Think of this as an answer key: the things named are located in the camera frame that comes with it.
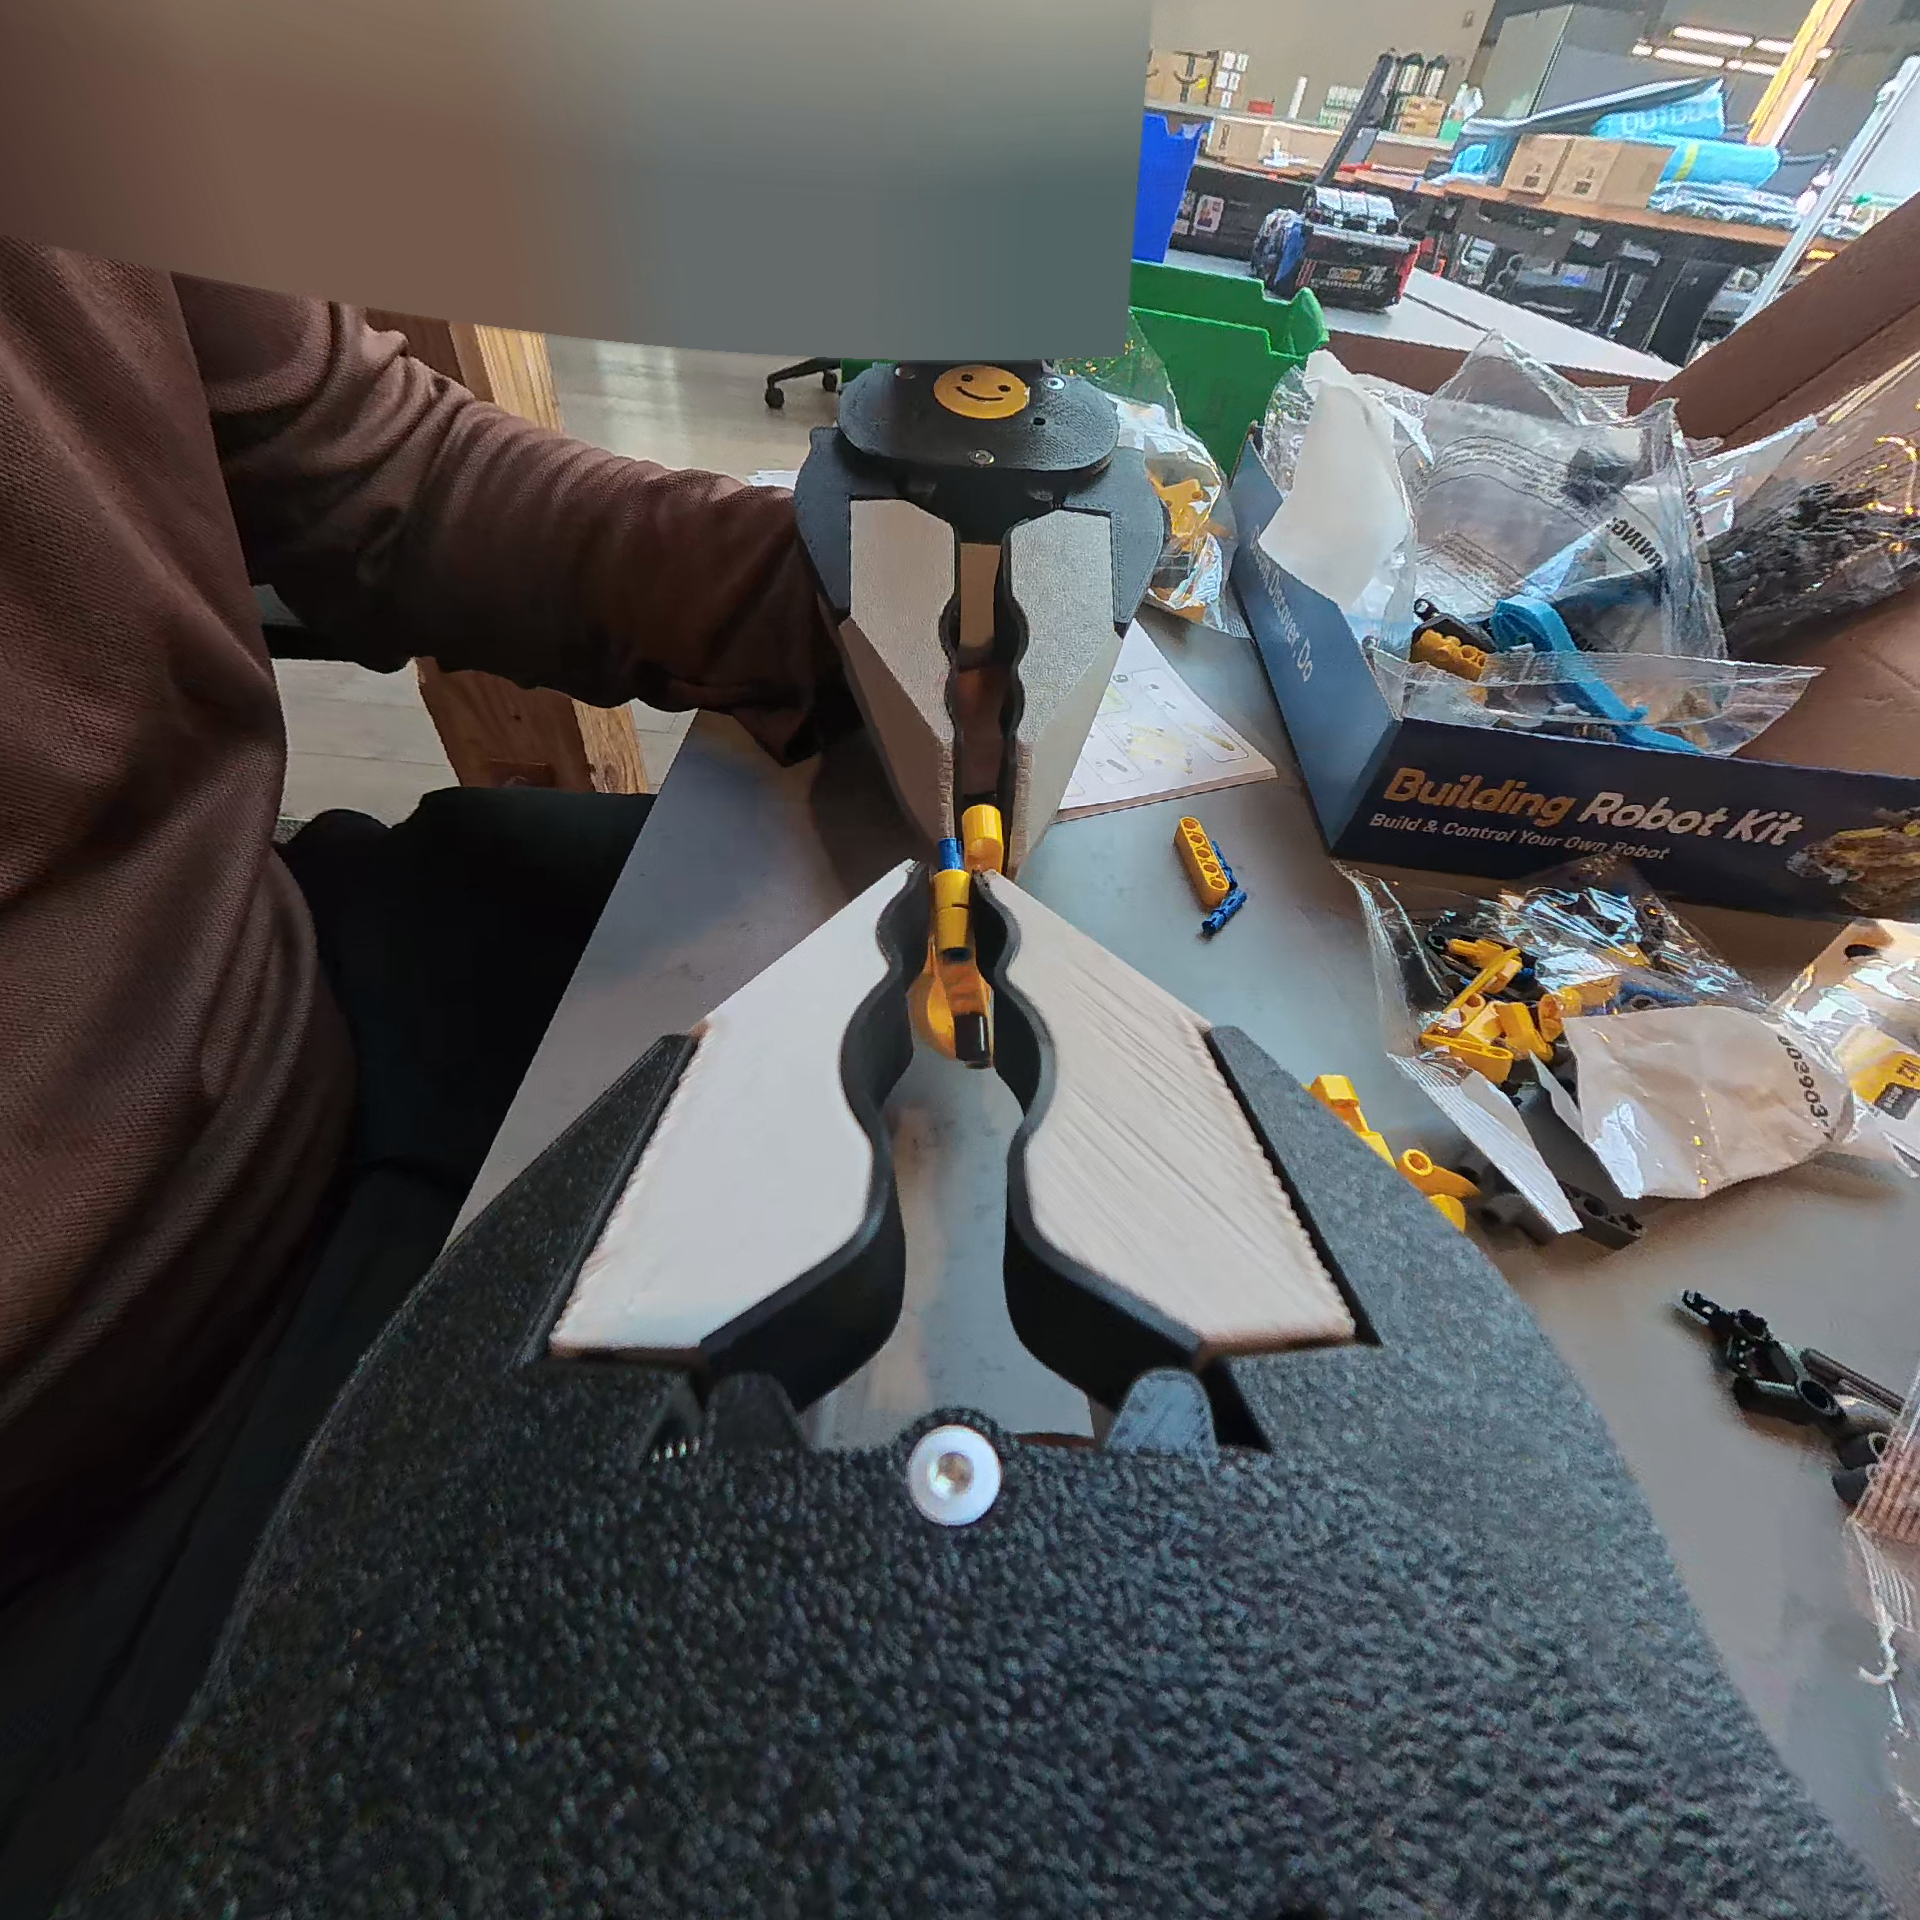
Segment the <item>open white instruction manual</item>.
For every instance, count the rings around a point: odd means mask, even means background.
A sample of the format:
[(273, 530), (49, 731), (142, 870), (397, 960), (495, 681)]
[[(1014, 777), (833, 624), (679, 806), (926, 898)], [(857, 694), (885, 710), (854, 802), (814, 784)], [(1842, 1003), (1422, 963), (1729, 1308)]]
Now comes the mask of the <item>open white instruction manual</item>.
[(1206, 707), (1148, 629), (1134, 621), (1057, 819), (1068, 822), (1159, 800), (1193, 800), (1272, 777), (1272, 762)]

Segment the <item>yellow beam black pin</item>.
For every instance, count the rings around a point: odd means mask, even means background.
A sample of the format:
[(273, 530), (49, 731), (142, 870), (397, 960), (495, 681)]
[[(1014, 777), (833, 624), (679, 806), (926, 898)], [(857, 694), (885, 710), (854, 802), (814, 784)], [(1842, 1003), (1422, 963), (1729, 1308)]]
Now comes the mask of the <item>yellow beam black pin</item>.
[(1000, 810), (991, 802), (966, 806), (962, 816), (962, 868), (968, 877), (966, 945), (949, 987), (954, 1059), (966, 1067), (991, 1065), (991, 985), (976, 957), (976, 885), (983, 874), (1002, 874)]

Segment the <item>clear bags inside box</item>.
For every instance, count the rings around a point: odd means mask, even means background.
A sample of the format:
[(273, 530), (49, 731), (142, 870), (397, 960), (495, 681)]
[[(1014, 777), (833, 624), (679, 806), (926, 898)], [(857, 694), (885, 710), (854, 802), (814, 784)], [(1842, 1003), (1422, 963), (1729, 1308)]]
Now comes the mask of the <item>clear bags inside box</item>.
[(1762, 731), (1821, 677), (1805, 636), (1914, 586), (1914, 362), (1742, 449), (1631, 413), (1505, 338), (1436, 390), (1316, 352), (1257, 445), (1258, 579), (1341, 613), (1394, 716), (1417, 603), (1549, 603), (1599, 653), (1726, 662)]

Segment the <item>loose black connector parts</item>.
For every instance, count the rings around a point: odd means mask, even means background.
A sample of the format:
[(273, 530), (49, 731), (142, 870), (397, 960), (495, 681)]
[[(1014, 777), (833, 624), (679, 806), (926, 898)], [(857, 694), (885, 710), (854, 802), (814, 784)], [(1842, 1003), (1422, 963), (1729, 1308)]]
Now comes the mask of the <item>loose black connector parts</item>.
[(1833, 1491), (1856, 1507), (1879, 1475), (1903, 1397), (1824, 1350), (1777, 1340), (1750, 1310), (1721, 1308), (1695, 1290), (1678, 1308), (1709, 1336), (1743, 1411), (1813, 1429), (1831, 1445)]

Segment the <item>sticker sheet in plastic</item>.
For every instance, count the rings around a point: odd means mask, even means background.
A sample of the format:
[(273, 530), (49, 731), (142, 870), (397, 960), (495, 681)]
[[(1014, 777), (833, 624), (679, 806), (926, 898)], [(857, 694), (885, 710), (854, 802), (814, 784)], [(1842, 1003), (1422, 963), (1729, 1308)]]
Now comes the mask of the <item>sticker sheet in plastic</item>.
[(1797, 978), (1788, 1013), (1833, 1059), (1856, 1104), (1856, 1145), (1918, 1171), (1918, 925), (1847, 925)]

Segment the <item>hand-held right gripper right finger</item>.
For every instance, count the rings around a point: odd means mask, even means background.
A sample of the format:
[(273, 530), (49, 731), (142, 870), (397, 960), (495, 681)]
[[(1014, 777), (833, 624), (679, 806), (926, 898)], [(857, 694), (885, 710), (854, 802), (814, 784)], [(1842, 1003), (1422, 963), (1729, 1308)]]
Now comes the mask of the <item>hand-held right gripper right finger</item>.
[(1159, 1370), (1234, 1405), (1230, 1361), (1360, 1318), (1212, 1048), (1212, 1024), (1000, 876), (976, 883), (994, 1065), (1021, 1108), (1006, 1304), (1098, 1405)]

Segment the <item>blue bin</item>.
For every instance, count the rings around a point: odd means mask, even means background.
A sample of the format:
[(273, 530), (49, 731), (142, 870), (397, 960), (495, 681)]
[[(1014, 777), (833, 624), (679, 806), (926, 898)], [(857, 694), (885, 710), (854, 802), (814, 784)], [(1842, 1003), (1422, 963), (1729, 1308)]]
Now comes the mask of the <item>blue bin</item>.
[(1206, 132), (1206, 118), (1166, 117), (1159, 108), (1143, 113), (1134, 264), (1161, 265), (1166, 259)]

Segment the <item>wooden table leg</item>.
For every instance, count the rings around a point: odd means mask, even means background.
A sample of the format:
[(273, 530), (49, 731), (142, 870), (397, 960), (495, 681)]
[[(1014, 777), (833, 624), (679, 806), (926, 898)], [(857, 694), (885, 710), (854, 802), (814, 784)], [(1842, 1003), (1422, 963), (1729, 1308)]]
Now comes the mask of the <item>wooden table leg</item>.
[[(457, 379), (479, 403), (558, 429), (559, 404), (544, 337), (510, 326), (396, 317), (406, 350)], [(466, 787), (534, 787), (572, 793), (647, 792), (640, 742), (625, 707), (565, 692), (554, 618), (541, 608), (544, 565), (520, 554), (482, 565), (468, 589), (482, 640), (436, 645), (416, 661), (418, 685), (453, 773)]]

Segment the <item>blue kit box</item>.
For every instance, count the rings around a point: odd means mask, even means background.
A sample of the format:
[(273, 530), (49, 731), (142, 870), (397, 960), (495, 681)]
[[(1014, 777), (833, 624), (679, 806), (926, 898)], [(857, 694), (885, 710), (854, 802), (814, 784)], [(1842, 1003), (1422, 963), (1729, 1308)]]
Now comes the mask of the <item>blue kit box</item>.
[(1737, 757), (1389, 710), (1346, 618), (1231, 565), (1328, 851), (1517, 881), (1618, 854), (1664, 893), (1788, 918), (1914, 918), (1914, 593), (1821, 638), (1824, 674)]

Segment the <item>yellow L-shaped piece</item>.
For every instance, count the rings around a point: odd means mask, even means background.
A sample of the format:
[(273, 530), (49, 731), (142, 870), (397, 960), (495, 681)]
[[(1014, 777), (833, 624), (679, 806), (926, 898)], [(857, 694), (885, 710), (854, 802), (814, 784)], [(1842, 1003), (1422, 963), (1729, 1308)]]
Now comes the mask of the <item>yellow L-shaped piece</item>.
[(1372, 1148), (1380, 1161), (1394, 1171), (1404, 1171), (1401, 1160), (1385, 1137), (1367, 1120), (1358, 1090), (1346, 1074), (1320, 1072), (1308, 1084), (1308, 1092), (1319, 1099), (1336, 1120), (1341, 1120), (1358, 1140)]

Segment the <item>person's left forearm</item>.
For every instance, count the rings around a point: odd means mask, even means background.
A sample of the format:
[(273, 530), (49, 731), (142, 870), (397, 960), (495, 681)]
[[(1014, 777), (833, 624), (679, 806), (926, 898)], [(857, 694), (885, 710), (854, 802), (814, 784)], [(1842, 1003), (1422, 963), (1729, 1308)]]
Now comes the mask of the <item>person's left forearm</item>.
[(246, 572), (344, 658), (482, 640), (466, 593), (520, 554), (568, 697), (728, 713), (782, 764), (857, 725), (791, 493), (506, 416), (340, 304), (176, 294)]

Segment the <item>person's left hand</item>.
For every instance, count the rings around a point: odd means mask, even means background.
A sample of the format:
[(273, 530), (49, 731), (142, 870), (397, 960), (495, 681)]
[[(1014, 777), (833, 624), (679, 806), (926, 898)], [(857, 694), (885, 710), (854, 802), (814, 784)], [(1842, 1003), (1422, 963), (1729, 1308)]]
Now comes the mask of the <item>person's left hand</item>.
[(957, 835), (968, 805), (994, 802), (1010, 844), (1024, 806), (1016, 730), (1024, 716), (1026, 632), (1008, 616), (1002, 632), (965, 642), (962, 618), (950, 606), (942, 616), (938, 638), (949, 668), (944, 718), (950, 752), (946, 770), (937, 774), (932, 830)]

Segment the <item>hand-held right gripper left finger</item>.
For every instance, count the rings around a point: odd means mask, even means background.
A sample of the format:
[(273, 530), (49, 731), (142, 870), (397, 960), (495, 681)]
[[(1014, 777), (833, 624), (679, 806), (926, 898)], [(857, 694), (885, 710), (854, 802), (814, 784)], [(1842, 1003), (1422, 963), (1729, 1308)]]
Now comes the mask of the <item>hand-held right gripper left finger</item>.
[(710, 1008), (550, 1353), (759, 1373), (791, 1400), (878, 1353), (905, 1293), (881, 1104), (926, 936), (926, 874), (888, 870)]

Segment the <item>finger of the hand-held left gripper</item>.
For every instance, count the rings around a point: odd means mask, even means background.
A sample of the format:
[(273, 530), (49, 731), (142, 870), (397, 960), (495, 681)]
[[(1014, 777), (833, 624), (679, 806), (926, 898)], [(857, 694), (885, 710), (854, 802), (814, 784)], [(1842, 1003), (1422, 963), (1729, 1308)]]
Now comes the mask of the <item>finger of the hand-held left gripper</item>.
[(1039, 849), (1105, 697), (1119, 653), (1113, 620), (1113, 524), (1056, 509), (1000, 544), (997, 640), (997, 800), (1002, 868), (1018, 876)]
[(850, 508), (842, 661), (902, 816), (926, 849), (954, 835), (965, 722), (954, 710), (960, 541), (905, 498)]

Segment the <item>short yellow beam blue pin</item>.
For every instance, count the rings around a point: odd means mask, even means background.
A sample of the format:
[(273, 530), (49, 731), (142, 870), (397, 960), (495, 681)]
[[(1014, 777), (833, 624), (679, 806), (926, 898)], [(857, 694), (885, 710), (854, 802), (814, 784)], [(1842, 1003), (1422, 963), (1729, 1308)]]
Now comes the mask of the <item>short yellow beam blue pin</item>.
[(1248, 893), (1200, 819), (1191, 814), (1176, 819), (1172, 849), (1201, 909), (1200, 938), (1212, 942), (1242, 909)]

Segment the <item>blue plastic part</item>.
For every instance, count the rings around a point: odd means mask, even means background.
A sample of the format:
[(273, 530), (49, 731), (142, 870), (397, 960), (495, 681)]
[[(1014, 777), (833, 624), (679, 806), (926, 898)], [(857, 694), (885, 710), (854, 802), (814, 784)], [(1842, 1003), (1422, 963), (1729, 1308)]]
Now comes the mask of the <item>blue plastic part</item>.
[(1654, 752), (1729, 755), (1764, 728), (1726, 662), (1599, 653), (1534, 596), (1481, 621), (1417, 603), (1398, 668), (1398, 718), (1582, 739)]

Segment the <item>grey desk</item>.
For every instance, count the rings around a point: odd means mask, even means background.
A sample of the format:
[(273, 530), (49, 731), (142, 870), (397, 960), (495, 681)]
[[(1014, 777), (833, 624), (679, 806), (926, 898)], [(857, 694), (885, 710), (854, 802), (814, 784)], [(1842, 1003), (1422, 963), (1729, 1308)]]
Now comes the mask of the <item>grey desk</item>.
[[(1191, 1008), (1242, 1028), (1308, 1081), (1344, 1072), (1376, 1130), (1453, 1142), (1385, 1059), (1360, 904), (1334, 870), (1264, 669), (1242, 632), (1143, 613), (1162, 657), (1278, 774), (1198, 806), (1252, 883), (1206, 945), (1182, 909), (1170, 805), (1054, 826), (1024, 886)], [(893, 796), (861, 739), (778, 768), (738, 725), (702, 716), (680, 745), (640, 708), (662, 788), (461, 1224), (662, 1033), (680, 1033), (908, 854)], [(671, 762), (660, 745), (679, 747)], [(921, 1051), (887, 1110), (901, 1168), (908, 1281), (887, 1349), (814, 1413), (833, 1445), (888, 1437), (910, 1416), (973, 1405), (1021, 1429), (1086, 1434), (1087, 1403), (1016, 1341), (1000, 1299), (1006, 1145), (1018, 1120), (994, 1072)], [(1490, 1258), (1582, 1377), (1641, 1478), (1695, 1610), (1766, 1734), (1901, 1915), (1914, 1915), (1914, 1742), (1898, 1673), (1856, 1595), (1850, 1538), (1809, 1432), (1748, 1422), (1672, 1300), (1700, 1290), (1906, 1387), (1914, 1372), (1914, 1184), (1817, 1161), (1703, 1205), (1648, 1211), (1641, 1243), (1498, 1240)]]

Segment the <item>plastic bag of wheel parts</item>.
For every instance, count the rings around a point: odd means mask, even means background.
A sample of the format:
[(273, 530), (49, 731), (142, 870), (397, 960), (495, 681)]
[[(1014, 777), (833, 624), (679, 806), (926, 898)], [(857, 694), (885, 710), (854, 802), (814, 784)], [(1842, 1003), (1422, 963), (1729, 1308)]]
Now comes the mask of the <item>plastic bag of wheel parts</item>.
[(1183, 424), (1168, 372), (1138, 317), (1126, 320), (1116, 356), (1074, 362), (1071, 371), (1103, 390), (1119, 421), (1119, 445), (1143, 453), (1143, 466), (1168, 520), (1150, 601), (1191, 624), (1223, 634), (1236, 524), (1228, 481), (1212, 451)]

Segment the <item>plastic bag of yellow parts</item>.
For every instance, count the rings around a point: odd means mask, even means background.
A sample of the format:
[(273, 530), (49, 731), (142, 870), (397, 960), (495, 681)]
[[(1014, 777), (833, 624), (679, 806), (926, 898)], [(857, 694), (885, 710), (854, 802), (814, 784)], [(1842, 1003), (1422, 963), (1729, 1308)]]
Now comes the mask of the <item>plastic bag of yellow parts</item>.
[(1903, 1161), (1838, 1044), (1773, 1010), (1624, 861), (1487, 896), (1341, 874), (1386, 1056), (1548, 1232), (1577, 1226), (1535, 1118), (1626, 1202), (1692, 1202), (1828, 1155)]

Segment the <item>green plastic bin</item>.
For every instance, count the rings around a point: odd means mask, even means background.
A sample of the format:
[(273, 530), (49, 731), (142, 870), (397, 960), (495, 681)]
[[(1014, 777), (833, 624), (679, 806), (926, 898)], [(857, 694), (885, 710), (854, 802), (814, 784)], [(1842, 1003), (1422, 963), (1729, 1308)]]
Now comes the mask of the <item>green plastic bin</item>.
[(1231, 477), (1242, 438), (1264, 418), (1284, 372), (1328, 347), (1328, 320), (1312, 291), (1292, 299), (1258, 280), (1198, 265), (1134, 264), (1132, 308), (1162, 364), (1172, 398), (1193, 432)]

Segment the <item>cluttered workbench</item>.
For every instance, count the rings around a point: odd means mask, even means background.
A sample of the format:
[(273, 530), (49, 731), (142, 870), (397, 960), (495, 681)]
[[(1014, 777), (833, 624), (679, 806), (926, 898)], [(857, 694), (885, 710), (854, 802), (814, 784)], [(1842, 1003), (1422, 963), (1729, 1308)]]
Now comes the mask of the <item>cluttered workbench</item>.
[(1440, 139), (1426, 94), (1389, 98), (1350, 147), (1334, 117), (1220, 113), (1170, 244), (1246, 264), (1336, 155), (1332, 187), (1389, 205), (1422, 269), (1681, 365), (1738, 323), (1833, 158), (1721, 138), (1721, 108), (1718, 80), (1634, 88)]

